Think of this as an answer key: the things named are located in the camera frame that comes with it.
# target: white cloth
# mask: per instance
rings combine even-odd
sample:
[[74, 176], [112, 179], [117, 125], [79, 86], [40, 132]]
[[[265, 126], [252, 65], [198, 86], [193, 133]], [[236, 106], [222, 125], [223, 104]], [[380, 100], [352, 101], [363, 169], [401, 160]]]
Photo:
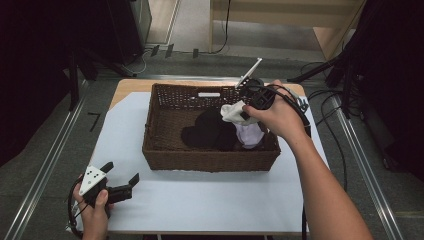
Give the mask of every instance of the white cloth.
[[247, 126], [249, 124], [257, 123], [259, 122], [258, 119], [250, 117], [247, 120], [244, 120], [240, 114], [243, 112], [242, 107], [246, 105], [242, 100], [238, 101], [237, 103], [233, 105], [225, 104], [221, 107], [221, 115], [222, 120], [225, 122], [232, 122], [236, 124], [240, 124], [243, 126]]
[[261, 142], [264, 132], [257, 123], [243, 126], [240, 124], [233, 123], [237, 129], [237, 137], [243, 144], [243, 148], [252, 149]]

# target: white paper sheet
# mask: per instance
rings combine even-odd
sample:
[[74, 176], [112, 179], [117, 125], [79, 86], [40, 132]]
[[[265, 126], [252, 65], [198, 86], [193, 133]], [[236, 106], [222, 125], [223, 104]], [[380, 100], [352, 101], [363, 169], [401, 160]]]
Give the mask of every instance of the white paper sheet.
[[[98, 168], [113, 161], [107, 175], [111, 187], [127, 184], [140, 173], [133, 198], [111, 211], [110, 231], [301, 232], [299, 176], [283, 139], [281, 155], [269, 172], [151, 171], [141, 151], [149, 100], [150, 93], [131, 93], [108, 112], [91, 160]], [[326, 162], [310, 110], [306, 115]]]

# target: human arm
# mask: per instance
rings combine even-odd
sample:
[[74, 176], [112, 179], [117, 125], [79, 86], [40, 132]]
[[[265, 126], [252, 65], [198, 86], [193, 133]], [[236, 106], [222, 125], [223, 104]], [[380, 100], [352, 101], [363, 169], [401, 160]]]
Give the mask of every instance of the human arm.
[[82, 196], [79, 195], [81, 183], [77, 184], [73, 196], [78, 202], [84, 226], [84, 240], [105, 240], [107, 238], [108, 217], [105, 205], [108, 199], [107, 190], [102, 190], [97, 195], [95, 208], [87, 206]]
[[[280, 81], [273, 84], [282, 86]], [[289, 94], [279, 89], [282, 94]], [[312, 239], [372, 239], [355, 205], [324, 164], [297, 113], [279, 96], [268, 110], [244, 106], [282, 137], [296, 158]]]

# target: human hand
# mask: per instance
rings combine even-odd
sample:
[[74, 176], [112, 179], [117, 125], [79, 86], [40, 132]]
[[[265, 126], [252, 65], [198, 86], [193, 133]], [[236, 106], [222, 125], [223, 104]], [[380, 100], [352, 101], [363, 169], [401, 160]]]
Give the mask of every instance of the human hand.
[[78, 183], [73, 191], [73, 196], [78, 202], [78, 207], [81, 211], [81, 218], [84, 226], [83, 239], [104, 240], [107, 237], [109, 221], [105, 211], [108, 192], [105, 189], [99, 192], [96, 198], [95, 208], [93, 208], [90, 205], [87, 206], [83, 197], [79, 195], [80, 188], [81, 183]]
[[[283, 86], [280, 80], [275, 80], [272, 84]], [[291, 97], [282, 88], [278, 88], [277, 91]], [[299, 115], [278, 95], [275, 96], [274, 103], [267, 110], [257, 110], [252, 106], [245, 105], [243, 106], [243, 111], [249, 116], [263, 122], [269, 130], [284, 138], [289, 144], [299, 137], [307, 136]]]

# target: wicker basket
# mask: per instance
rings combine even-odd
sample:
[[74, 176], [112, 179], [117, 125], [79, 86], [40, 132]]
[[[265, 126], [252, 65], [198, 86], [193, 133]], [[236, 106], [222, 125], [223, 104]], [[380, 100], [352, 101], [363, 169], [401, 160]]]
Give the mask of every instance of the wicker basket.
[[[219, 96], [199, 96], [214, 93]], [[219, 151], [192, 148], [181, 140], [181, 130], [193, 126], [209, 107], [240, 100], [234, 87], [154, 84], [144, 133], [143, 154], [152, 170], [206, 172], [269, 171], [280, 154], [277, 136], [265, 129], [260, 149]]]

